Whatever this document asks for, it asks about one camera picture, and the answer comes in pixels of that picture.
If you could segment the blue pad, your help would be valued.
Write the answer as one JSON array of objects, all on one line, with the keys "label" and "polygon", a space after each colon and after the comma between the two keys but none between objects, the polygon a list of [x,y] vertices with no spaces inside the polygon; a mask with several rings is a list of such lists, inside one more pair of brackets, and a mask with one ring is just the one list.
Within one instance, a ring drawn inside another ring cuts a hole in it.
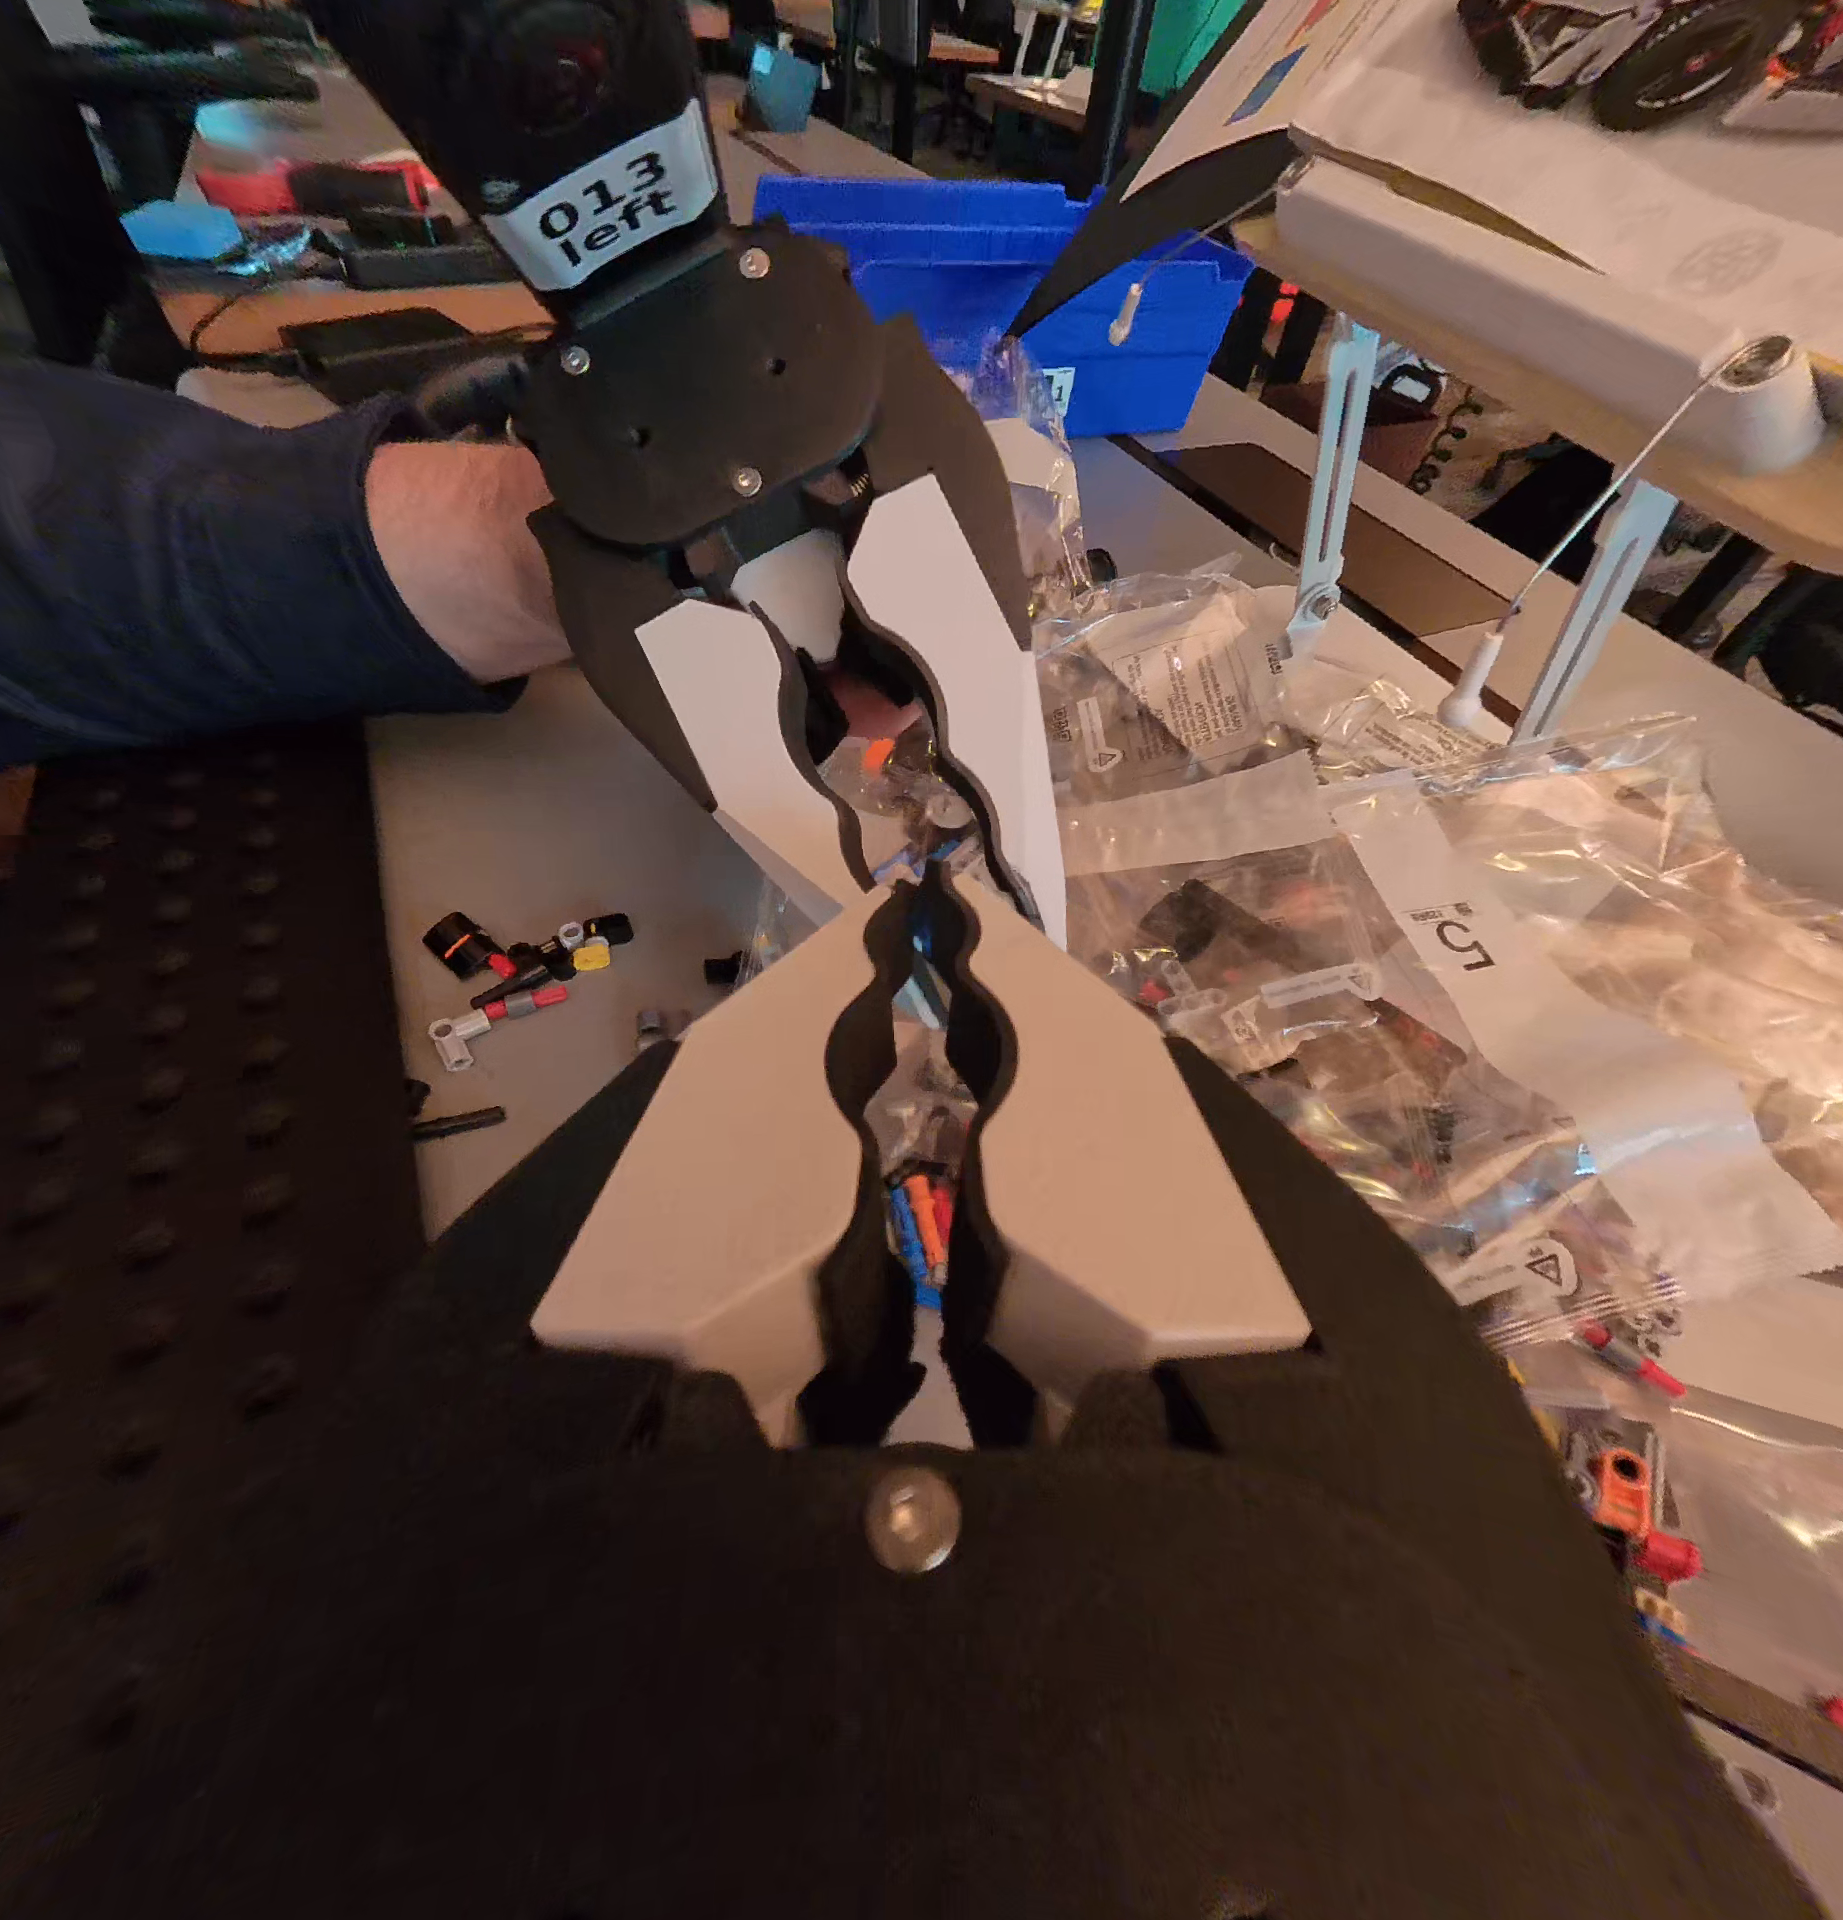
[{"label": "blue pad", "polygon": [[133,253],[154,268],[238,272],[246,263],[246,226],[211,202],[156,200],[120,216]]}]

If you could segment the person's left hand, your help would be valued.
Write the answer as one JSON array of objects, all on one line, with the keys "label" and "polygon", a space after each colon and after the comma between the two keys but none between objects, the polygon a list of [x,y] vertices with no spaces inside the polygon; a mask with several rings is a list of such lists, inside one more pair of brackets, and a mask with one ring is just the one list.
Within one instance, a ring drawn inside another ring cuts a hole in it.
[{"label": "person's left hand", "polygon": [[573,662],[533,531],[547,498],[520,443],[386,443],[368,459],[364,501],[382,570],[475,682]]}]

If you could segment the blue plastic bin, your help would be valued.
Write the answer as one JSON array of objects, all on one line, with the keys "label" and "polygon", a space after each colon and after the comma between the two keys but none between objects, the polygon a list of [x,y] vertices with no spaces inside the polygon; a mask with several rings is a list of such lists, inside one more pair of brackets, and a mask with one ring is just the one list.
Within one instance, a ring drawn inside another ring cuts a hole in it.
[{"label": "blue plastic bin", "polygon": [[[935,361],[973,371],[1053,271],[1094,202],[1018,177],[790,177],[756,185],[756,218],[823,235],[849,254],[877,320],[911,314]],[[1139,268],[1123,261],[1026,333],[1053,382],[1067,440],[1175,432],[1197,399],[1253,261],[1204,241],[1146,292],[1135,329],[1110,347]]]}]

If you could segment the person's left forearm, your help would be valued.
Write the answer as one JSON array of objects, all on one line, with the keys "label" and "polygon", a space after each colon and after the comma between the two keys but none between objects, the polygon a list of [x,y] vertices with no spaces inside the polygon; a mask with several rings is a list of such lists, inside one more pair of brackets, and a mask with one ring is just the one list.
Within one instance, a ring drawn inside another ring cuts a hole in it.
[{"label": "person's left forearm", "polygon": [[0,775],[332,717],[503,710],[411,618],[364,475],[382,397],[308,423],[0,365]]}]

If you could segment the black power adapter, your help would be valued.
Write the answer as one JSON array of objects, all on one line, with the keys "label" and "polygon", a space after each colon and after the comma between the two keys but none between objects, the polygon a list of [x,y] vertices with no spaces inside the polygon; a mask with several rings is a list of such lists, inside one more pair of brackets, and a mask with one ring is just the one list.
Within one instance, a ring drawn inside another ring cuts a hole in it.
[{"label": "black power adapter", "polygon": [[278,340],[297,378],[334,406],[411,392],[427,375],[468,364],[482,338],[437,307],[386,307],[285,323]]}]

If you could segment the white lego instruction booklet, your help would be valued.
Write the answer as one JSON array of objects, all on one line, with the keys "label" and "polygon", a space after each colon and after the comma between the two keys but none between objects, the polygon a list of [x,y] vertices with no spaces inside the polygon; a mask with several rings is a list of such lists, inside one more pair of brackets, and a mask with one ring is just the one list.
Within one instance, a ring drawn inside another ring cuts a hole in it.
[{"label": "white lego instruction booklet", "polygon": [[1295,151],[1843,365],[1843,2],[1247,2],[1011,325],[1256,202]]}]

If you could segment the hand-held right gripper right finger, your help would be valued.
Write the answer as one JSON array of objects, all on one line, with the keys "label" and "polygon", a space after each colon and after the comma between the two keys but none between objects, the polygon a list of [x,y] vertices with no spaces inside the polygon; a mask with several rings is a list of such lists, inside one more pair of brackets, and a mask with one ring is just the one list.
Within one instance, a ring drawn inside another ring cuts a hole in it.
[{"label": "hand-held right gripper right finger", "polygon": [[975,1097],[942,1365],[975,1450],[1105,1374],[1302,1349],[1310,1317],[1161,1026],[968,877],[933,883],[948,1062]]}]

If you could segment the black studded mat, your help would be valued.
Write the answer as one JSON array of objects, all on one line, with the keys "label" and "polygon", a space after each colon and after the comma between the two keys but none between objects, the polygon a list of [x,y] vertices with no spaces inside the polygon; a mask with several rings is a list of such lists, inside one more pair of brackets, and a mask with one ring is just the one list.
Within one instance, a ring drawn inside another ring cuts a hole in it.
[{"label": "black studded mat", "polygon": [[356,723],[38,775],[0,891],[0,1917],[211,1693],[424,1242]]}]

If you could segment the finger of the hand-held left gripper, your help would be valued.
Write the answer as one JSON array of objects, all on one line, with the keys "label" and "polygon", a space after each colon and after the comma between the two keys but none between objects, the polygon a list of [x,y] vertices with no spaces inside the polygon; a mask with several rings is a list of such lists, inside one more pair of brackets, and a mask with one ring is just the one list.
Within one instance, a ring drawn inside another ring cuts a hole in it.
[{"label": "finger of the hand-held left gripper", "polygon": [[797,911],[843,914],[874,890],[853,807],[810,754],[810,690],[762,616],[681,599],[637,631],[710,793],[710,818]]},{"label": "finger of the hand-held left gripper", "polygon": [[1018,642],[939,475],[867,501],[843,565],[849,608],[907,666],[942,779],[968,807],[1000,891],[1067,946],[1067,877],[1036,662]]}]

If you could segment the pile of clear parts bags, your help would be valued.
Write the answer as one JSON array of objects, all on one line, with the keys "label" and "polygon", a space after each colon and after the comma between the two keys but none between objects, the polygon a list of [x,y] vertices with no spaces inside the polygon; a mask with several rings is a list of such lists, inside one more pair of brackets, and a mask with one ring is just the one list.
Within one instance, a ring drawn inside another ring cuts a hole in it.
[{"label": "pile of clear parts bags", "polygon": [[1083,585],[1055,448],[1076,955],[1404,1233],[1538,1424],[1843,1429],[1843,911],[1729,844],[1694,726],[1449,730],[1337,627],[1274,658],[1241,555]]}]

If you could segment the small clear bag of pins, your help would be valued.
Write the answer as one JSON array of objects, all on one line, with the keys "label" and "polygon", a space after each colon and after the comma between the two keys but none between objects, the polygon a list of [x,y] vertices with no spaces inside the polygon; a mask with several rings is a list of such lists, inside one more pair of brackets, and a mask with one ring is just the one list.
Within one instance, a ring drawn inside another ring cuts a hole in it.
[{"label": "small clear bag of pins", "polygon": [[[987,877],[979,825],[942,775],[930,723],[917,721],[887,738],[843,738],[819,773],[853,807],[874,883],[891,885],[930,864],[945,877]],[[887,1239],[917,1308],[939,1314],[975,1105],[948,1062],[945,1032],[920,1025],[894,992],[889,1022],[894,1068],[867,1097],[864,1124],[880,1151]]]}]

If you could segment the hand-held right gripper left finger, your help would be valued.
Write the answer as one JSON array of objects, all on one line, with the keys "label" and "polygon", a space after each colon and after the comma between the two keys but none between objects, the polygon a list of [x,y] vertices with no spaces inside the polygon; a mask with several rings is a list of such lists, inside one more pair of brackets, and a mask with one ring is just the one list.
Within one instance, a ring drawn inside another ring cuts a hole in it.
[{"label": "hand-held right gripper left finger", "polygon": [[914,900],[880,885],[675,1042],[538,1343],[736,1379],[775,1447],[887,1441],[923,1365],[867,1107],[899,1065]]}]

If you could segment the dark grey lego chassis frame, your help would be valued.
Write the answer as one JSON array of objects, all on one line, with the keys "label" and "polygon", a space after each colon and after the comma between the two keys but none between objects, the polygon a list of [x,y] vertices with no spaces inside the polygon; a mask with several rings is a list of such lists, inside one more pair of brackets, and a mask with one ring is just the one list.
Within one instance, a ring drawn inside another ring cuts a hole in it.
[{"label": "dark grey lego chassis frame", "polygon": [[1643,1630],[1843,1736],[1843,1429],[1739,1404],[1543,1424]]}]

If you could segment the black metal post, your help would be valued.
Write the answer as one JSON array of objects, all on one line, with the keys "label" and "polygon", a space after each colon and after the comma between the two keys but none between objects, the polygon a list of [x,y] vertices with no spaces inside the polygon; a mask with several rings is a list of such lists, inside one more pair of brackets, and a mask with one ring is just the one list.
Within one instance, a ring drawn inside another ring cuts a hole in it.
[{"label": "black metal post", "polygon": [[1072,195],[1089,200],[1115,185],[1129,155],[1142,155],[1149,145],[1146,129],[1146,59],[1154,34],[1158,2],[1102,2],[1094,31],[1089,100],[1083,111],[1083,132],[1076,147],[1076,166],[1072,177]]}]

